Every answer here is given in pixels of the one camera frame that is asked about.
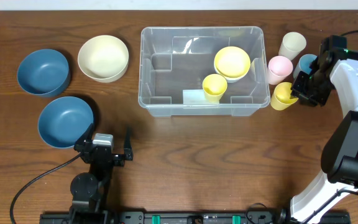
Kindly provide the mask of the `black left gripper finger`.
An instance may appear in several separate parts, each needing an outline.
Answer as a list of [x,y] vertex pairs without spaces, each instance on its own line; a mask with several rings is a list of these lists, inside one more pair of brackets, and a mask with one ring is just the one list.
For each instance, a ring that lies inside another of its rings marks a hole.
[[88,143],[92,143],[92,136],[94,132],[94,124],[91,123],[86,131],[81,135],[81,137],[78,139],[79,145],[87,145]]
[[125,160],[132,161],[133,160],[133,150],[131,146],[131,128],[126,129],[126,136],[124,140],[124,155]]

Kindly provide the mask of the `yellow cup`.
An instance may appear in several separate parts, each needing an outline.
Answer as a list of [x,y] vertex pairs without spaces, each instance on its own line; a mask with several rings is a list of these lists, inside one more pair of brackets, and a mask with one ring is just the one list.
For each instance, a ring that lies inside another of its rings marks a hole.
[[291,95],[291,88],[290,82],[282,82],[275,87],[270,100],[273,109],[282,111],[298,101],[297,97]]
[[222,75],[210,74],[204,78],[202,87],[206,100],[218,103],[227,90],[227,81]]

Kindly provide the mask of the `white small bowl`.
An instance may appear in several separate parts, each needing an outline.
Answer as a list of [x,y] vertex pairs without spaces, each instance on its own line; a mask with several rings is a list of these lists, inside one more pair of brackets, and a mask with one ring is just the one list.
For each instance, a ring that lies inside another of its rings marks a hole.
[[246,76],[246,74],[243,74],[240,77],[231,78],[231,77],[227,77],[227,76],[223,75],[219,70],[216,70],[216,72],[217,72],[217,74],[223,76],[228,83],[238,82],[240,79],[242,79],[242,78],[244,78]]

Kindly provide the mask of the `yellow small bowl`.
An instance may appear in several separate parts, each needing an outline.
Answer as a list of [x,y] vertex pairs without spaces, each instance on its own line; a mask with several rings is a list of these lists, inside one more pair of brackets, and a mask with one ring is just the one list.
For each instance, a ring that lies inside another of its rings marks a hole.
[[214,57],[215,71],[231,79],[246,75],[250,69],[250,64],[248,53],[235,46],[222,48]]

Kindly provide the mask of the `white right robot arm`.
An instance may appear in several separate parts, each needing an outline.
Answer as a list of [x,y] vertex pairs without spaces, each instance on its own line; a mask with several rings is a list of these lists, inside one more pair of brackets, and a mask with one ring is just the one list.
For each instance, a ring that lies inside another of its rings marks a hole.
[[336,90],[344,115],[321,155],[321,171],[275,223],[338,223],[329,210],[344,197],[358,196],[358,51],[347,47],[321,47],[311,73],[301,72],[292,95],[310,104],[324,105]]

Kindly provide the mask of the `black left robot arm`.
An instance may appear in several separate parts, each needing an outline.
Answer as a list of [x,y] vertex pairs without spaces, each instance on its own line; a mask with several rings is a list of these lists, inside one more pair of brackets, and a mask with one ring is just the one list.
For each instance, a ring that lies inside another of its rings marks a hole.
[[130,128],[126,129],[122,154],[112,152],[114,139],[111,134],[93,132],[94,125],[91,124],[74,145],[82,161],[89,164],[89,171],[78,174],[71,182],[73,200],[69,224],[115,223],[116,215],[105,206],[112,170],[133,160]]

